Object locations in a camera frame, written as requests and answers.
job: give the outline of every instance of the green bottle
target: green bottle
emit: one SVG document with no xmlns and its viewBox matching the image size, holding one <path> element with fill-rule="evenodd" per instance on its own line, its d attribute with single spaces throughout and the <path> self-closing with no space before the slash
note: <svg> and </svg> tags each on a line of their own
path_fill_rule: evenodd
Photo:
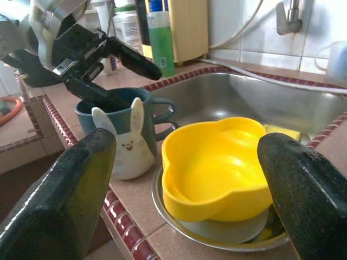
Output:
<svg viewBox="0 0 347 260">
<path fill-rule="evenodd" d="M 163 11 L 162 0 L 152 0 L 150 11 L 147 22 L 153 61 L 161 69 L 163 77 L 170 77 L 175 74 L 175 65 L 169 12 Z"/>
</svg>

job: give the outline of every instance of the white bunny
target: white bunny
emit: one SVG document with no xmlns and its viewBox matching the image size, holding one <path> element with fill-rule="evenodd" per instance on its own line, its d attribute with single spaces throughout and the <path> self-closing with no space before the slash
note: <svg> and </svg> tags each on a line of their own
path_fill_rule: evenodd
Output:
<svg viewBox="0 0 347 260">
<path fill-rule="evenodd" d="M 131 104 L 130 132 L 118 134 L 104 111 L 92 108 L 92 117 L 96 127 L 109 130 L 115 136 L 117 149 L 112 174 L 118 179 L 127 180 L 145 173 L 154 163 L 155 157 L 141 135 L 144 109 L 140 98 Z"/>
</svg>

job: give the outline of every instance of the faucet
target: faucet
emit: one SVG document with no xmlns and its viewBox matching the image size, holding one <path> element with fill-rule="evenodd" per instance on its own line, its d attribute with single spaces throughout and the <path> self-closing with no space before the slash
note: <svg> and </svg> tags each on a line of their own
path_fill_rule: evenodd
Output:
<svg viewBox="0 0 347 260">
<path fill-rule="evenodd" d="M 303 26 L 299 17 L 299 0 L 291 0 L 290 9 L 286 18 L 283 2 L 276 6 L 277 33 L 285 35 L 289 33 L 298 33 Z"/>
</svg>

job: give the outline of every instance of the metal bowl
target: metal bowl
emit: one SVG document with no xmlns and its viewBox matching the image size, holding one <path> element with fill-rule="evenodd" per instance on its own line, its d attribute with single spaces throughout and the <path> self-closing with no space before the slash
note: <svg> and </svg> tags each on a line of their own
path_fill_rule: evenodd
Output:
<svg viewBox="0 0 347 260">
<path fill-rule="evenodd" d="M 152 198 L 154 204 L 158 212 L 166 220 L 166 222 L 185 237 L 212 248 L 233 252 L 258 252 L 273 249 L 278 246 L 282 246 L 286 243 L 290 243 L 290 239 L 288 238 L 285 229 L 282 225 L 282 222 L 278 217 L 273 206 L 270 206 L 270 208 L 268 209 L 267 222 L 264 228 L 261 230 L 261 232 L 256 237 L 245 243 L 226 243 L 222 241 L 216 241 L 209 238 L 205 238 L 186 229 L 179 223 L 178 220 L 174 219 L 168 213 L 164 206 L 162 175 L 163 168 L 161 167 L 153 176 Z"/>
</svg>

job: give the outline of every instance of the yellow plastic bowl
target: yellow plastic bowl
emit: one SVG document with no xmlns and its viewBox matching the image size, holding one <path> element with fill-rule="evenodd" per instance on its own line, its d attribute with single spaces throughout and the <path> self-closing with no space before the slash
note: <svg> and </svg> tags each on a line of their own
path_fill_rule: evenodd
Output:
<svg viewBox="0 0 347 260">
<path fill-rule="evenodd" d="M 256 148 L 263 126 L 249 118 L 194 123 L 164 141 L 163 198 L 184 221 L 242 221 L 267 209 L 272 198 Z"/>
</svg>

